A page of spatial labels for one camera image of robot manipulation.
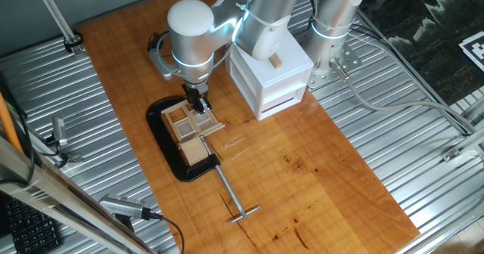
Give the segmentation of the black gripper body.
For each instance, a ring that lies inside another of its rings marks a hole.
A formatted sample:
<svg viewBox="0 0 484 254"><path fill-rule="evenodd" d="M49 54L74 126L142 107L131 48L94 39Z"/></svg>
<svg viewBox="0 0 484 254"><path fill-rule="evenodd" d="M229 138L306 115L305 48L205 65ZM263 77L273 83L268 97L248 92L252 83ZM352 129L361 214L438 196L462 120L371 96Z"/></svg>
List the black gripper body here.
<svg viewBox="0 0 484 254"><path fill-rule="evenodd" d="M200 99L206 100L208 98L209 86L206 80L195 84L190 82L184 82L182 84L182 88L185 91L186 98L189 103L195 103Z"/></svg>

